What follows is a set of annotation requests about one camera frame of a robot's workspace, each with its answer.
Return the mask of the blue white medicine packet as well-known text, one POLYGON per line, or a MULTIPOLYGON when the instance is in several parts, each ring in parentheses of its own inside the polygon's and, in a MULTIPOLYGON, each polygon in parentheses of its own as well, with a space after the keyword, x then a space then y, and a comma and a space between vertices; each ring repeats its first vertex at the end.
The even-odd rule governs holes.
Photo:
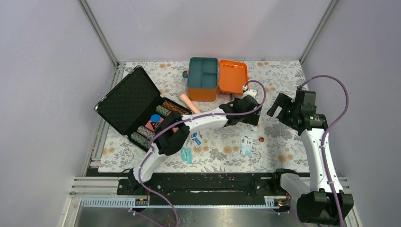
POLYGON ((257 126, 254 126, 251 124, 246 124, 245 128, 246 128, 246 131, 257 131, 258 130, 257 126))

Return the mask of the orange medicine box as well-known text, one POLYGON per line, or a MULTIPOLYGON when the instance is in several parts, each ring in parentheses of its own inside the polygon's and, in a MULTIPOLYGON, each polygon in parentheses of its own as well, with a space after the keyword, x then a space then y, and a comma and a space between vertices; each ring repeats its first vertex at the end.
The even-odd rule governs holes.
MULTIPOLYGON (((188 70, 182 73, 182 77, 185 79, 188 77, 188 70)), ((227 94, 242 95, 243 85, 245 85, 248 80, 248 67, 245 63, 218 60, 217 88, 204 89, 187 87, 187 94, 192 101, 214 102, 219 91, 227 94)))

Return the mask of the teal divided tray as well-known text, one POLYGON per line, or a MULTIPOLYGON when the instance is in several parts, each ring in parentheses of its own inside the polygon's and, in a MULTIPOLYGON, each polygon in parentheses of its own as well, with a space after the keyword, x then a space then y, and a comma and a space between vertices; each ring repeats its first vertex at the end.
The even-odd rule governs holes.
POLYGON ((214 89, 218 86, 218 59, 192 57, 189 61, 188 88, 214 89))

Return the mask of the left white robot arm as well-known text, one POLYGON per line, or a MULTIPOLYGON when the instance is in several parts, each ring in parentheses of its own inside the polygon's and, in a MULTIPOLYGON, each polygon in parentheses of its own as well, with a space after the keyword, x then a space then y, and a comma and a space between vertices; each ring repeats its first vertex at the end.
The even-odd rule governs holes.
POLYGON ((180 151, 193 133, 233 126, 239 122, 257 125, 262 104, 257 102, 256 95, 255 89, 245 86, 241 98, 221 104, 211 111, 192 115, 171 113, 157 127, 143 160, 137 167, 129 170, 127 174, 129 189, 135 194, 142 194, 146 190, 147 181, 151 179, 163 159, 180 151))

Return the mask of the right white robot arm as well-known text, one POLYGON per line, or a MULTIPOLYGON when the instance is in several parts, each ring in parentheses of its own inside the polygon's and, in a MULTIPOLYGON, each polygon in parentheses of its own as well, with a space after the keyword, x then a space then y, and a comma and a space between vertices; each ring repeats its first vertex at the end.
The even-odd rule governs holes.
POLYGON ((340 226, 354 206, 336 174, 328 141, 328 123, 316 112, 316 93, 298 89, 295 98, 279 93, 268 116, 281 107, 277 119, 297 131, 306 151, 310 184, 306 185, 295 170, 278 168, 269 186, 278 195, 286 194, 295 203, 298 219, 303 223, 340 226))

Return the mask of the blue white sachet packet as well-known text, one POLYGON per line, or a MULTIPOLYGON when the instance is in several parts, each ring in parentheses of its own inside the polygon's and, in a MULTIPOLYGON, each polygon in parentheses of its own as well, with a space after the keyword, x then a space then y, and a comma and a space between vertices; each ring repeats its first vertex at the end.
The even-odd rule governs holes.
POLYGON ((239 153, 244 156, 251 156, 252 149, 253 149, 253 138, 248 136, 242 136, 239 153))

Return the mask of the floral table mat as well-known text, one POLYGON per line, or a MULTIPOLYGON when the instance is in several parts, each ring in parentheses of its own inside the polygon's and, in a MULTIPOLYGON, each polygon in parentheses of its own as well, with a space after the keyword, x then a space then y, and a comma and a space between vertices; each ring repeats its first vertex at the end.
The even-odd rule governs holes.
MULTIPOLYGON (((267 94, 258 130, 246 131, 243 123, 203 130, 200 135, 204 143, 200 147, 196 148, 191 139, 184 144, 184 148, 192 149, 192 164, 183 162, 178 152, 163 159, 157 172, 267 173, 274 172, 277 168, 286 168, 309 173, 306 151, 297 131, 276 119, 280 108, 274 117, 266 115, 279 93, 294 97, 296 87, 306 80, 300 62, 278 60, 243 63, 248 67, 249 79, 261 82, 267 94), (239 153, 242 136, 253 138, 251 156, 239 153), (259 137, 263 137, 264 142, 259 142, 259 137)), ((186 88, 187 79, 182 77, 182 72, 189 68, 189 61, 124 62, 122 78, 138 65, 145 69, 163 97, 183 105, 177 94, 186 88)), ((109 127, 103 148, 98 167, 98 172, 102 174, 120 173, 124 169, 136 167, 146 155, 145 151, 120 135, 113 127, 109 127)))

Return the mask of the small blue sachets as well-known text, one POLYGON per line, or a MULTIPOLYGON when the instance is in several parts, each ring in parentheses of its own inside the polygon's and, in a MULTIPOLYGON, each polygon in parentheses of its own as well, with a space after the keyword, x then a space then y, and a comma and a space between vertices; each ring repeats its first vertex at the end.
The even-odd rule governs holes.
POLYGON ((191 134, 190 139, 193 141, 196 148, 200 147, 204 143, 199 132, 191 134))

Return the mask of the orange black chip stack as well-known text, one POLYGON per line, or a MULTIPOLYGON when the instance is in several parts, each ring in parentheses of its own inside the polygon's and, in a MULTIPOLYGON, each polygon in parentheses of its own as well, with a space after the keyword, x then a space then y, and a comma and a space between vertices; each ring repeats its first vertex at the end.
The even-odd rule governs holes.
POLYGON ((190 111, 188 111, 185 108, 182 108, 181 106, 178 106, 176 103, 173 103, 173 102, 168 101, 168 100, 165 100, 162 103, 162 106, 164 108, 166 108, 167 110, 171 111, 171 112, 177 111, 181 115, 189 115, 189 114, 191 114, 190 111))

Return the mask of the teal tube pair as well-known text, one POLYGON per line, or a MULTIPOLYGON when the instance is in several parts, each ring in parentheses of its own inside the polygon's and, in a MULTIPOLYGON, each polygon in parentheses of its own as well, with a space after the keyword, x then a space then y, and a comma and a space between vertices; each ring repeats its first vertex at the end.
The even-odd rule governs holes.
POLYGON ((182 161, 187 164, 192 164, 192 149, 182 147, 180 150, 182 161))

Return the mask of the green chip stack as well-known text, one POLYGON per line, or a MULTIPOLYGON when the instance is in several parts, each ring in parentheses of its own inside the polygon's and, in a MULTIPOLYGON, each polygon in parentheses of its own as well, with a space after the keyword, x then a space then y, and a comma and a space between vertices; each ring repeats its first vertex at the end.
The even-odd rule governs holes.
POLYGON ((163 107, 163 106, 161 106, 161 105, 158 105, 158 106, 156 107, 156 112, 157 112, 158 114, 160 114, 161 116, 163 116, 163 117, 167 117, 167 116, 171 113, 170 110, 166 109, 165 107, 163 107))

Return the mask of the blue poker chip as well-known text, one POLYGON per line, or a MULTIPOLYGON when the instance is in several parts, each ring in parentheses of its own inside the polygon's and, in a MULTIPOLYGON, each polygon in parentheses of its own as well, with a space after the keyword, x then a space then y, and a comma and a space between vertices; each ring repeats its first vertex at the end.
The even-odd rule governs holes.
POLYGON ((157 123, 161 120, 161 116, 158 114, 153 114, 150 118, 150 121, 153 123, 157 123))

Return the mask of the black poker chip case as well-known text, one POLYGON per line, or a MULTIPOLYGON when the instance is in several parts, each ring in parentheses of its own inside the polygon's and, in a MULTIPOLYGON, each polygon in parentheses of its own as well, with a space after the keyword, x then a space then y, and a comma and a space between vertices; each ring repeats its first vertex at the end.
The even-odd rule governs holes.
POLYGON ((149 122, 151 116, 156 114, 156 107, 165 100, 176 103, 192 114, 188 108, 162 97, 150 76, 138 65, 95 105, 94 111, 120 135, 127 136, 130 142, 146 152, 149 139, 145 143, 139 142, 132 139, 131 135, 149 122))

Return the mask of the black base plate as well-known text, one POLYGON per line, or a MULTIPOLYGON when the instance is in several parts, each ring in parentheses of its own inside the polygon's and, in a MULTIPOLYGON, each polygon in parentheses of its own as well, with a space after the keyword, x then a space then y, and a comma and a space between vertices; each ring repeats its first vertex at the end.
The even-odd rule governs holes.
POLYGON ((290 194, 274 173, 155 173, 139 183, 131 172, 117 178, 116 194, 134 199, 133 206, 177 208, 267 207, 288 205, 290 194))

